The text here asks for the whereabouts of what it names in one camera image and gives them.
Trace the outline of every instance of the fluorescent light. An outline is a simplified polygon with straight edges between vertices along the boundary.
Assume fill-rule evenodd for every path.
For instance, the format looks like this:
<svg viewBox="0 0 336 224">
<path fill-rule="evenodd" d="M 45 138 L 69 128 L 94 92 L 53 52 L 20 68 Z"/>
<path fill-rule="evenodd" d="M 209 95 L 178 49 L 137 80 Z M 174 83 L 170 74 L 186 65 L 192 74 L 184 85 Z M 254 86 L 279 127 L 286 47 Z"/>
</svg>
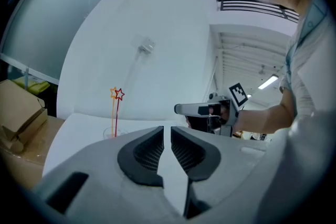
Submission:
<svg viewBox="0 0 336 224">
<path fill-rule="evenodd" d="M 266 88 L 267 86 L 269 86 L 271 83 L 275 82 L 279 77 L 276 76 L 276 75 L 273 75 L 272 77 L 270 77 L 264 84 L 260 85 L 258 87 L 258 89 L 264 89 Z"/>
</svg>

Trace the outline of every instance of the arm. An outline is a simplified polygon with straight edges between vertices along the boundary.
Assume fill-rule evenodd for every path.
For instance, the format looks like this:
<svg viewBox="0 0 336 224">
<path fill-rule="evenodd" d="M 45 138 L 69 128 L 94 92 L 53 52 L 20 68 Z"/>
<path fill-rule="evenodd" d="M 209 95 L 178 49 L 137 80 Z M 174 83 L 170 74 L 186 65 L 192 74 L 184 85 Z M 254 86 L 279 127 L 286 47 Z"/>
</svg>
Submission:
<svg viewBox="0 0 336 224">
<path fill-rule="evenodd" d="M 283 89 L 279 105 L 266 110 L 242 110 L 234 126 L 234 132 L 247 131 L 270 134 L 278 129 L 290 127 L 294 120 L 294 103 L 289 90 Z"/>
</svg>

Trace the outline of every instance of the cardboard box flap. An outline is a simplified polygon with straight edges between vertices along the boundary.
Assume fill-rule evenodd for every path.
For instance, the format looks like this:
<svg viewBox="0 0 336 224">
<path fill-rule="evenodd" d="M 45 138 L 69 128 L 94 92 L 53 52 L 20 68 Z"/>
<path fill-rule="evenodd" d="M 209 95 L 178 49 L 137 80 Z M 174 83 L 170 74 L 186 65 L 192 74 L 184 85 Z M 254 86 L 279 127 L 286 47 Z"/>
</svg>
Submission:
<svg viewBox="0 0 336 224">
<path fill-rule="evenodd" d="M 0 125 L 13 133 L 36 116 L 44 101 L 25 91 L 14 82 L 0 82 Z"/>
</svg>

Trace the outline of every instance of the yellow-green object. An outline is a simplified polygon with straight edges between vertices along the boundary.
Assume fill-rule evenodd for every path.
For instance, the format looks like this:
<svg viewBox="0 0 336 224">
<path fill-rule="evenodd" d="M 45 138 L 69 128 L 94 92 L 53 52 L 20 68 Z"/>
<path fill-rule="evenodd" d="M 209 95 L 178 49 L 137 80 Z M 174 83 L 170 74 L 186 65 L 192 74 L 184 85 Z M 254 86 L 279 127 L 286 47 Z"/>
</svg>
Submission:
<svg viewBox="0 0 336 224">
<path fill-rule="evenodd" d="M 13 80 L 17 85 L 21 88 L 25 88 L 25 77 L 20 77 L 18 79 Z M 32 93 L 33 95 L 39 95 L 46 89 L 50 87 L 50 84 L 42 79 L 38 79 L 34 76 L 28 76 L 28 89 L 27 91 Z"/>
</svg>

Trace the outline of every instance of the orange star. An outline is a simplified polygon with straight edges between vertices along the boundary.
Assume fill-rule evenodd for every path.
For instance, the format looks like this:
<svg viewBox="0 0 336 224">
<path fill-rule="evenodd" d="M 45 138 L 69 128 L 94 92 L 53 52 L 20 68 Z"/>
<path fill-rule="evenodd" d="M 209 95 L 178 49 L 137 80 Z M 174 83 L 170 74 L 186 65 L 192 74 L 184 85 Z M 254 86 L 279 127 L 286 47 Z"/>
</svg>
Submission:
<svg viewBox="0 0 336 224">
<path fill-rule="evenodd" d="M 125 95 L 123 92 L 122 92 L 122 90 L 121 90 L 121 88 L 117 91 L 117 90 L 114 90 L 116 93 L 116 96 L 115 96 L 115 98 L 116 99 L 119 99 L 119 100 L 121 100 L 122 101 L 122 97 Z"/>
<path fill-rule="evenodd" d="M 117 96 L 116 95 L 114 95 L 115 94 L 115 91 L 116 90 L 116 87 L 114 87 L 113 89 L 110 89 L 110 91 L 111 91 L 111 98 L 113 98 L 113 99 L 115 99 Z"/>
</svg>

